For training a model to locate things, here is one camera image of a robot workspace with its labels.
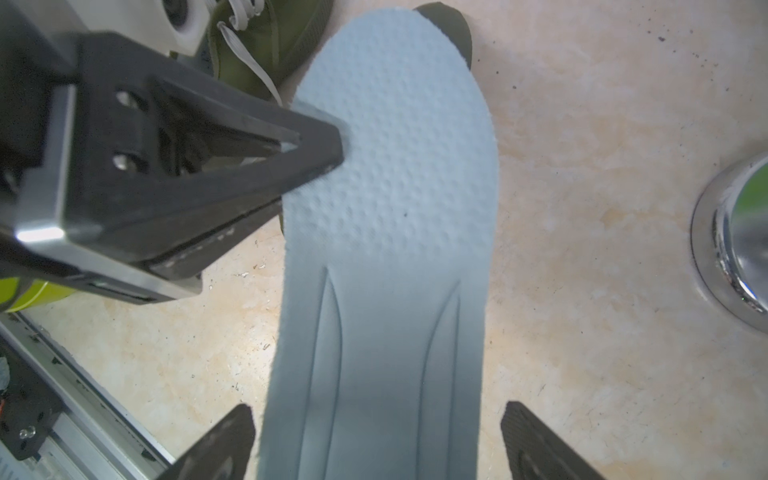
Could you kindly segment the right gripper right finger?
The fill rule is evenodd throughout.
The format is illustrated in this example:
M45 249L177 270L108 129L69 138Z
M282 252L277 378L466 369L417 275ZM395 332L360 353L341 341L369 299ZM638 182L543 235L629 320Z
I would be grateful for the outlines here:
M500 428L514 480L604 480L522 402L506 404Z

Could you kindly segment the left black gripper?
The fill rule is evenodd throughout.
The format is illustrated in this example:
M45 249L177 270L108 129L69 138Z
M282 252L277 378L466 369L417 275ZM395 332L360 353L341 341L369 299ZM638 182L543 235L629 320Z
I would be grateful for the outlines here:
M86 31L66 1L1 4L2 275L128 303L193 297L199 275L166 280L70 235L168 252L342 162L336 126Z

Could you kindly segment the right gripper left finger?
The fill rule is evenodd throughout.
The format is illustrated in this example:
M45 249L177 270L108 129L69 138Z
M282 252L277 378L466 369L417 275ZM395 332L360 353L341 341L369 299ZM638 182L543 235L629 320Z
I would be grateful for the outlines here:
M252 409L239 404L157 479L243 480L255 438Z

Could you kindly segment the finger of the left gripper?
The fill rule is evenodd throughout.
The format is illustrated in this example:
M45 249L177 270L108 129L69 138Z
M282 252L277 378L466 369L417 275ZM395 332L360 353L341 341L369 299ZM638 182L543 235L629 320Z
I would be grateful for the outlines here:
M147 263L150 272L177 281L197 276L248 236L282 212L282 198L181 245Z

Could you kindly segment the olive green shoe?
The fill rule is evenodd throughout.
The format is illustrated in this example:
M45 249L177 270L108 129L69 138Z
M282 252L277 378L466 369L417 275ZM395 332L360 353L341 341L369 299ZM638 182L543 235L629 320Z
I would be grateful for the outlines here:
M317 49L333 6L333 0L210 1L213 77L281 105L279 87Z
M456 47L468 68L472 67L473 40L461 11L443 2L422 4L415 10L435 25Z

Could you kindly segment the grey blue insole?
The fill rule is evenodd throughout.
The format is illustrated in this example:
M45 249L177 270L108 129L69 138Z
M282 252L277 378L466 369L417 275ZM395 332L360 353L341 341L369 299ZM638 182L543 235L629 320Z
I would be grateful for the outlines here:
M498 205L492 116L415 8L341 28L294 111L340 166L285 195L261 479L472 479Z

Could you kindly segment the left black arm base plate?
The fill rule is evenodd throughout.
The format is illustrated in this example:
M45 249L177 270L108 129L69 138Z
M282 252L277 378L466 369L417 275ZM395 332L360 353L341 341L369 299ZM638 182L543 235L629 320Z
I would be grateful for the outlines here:
M1 441L19 461L38 453L63 411L59 395L1 341Z

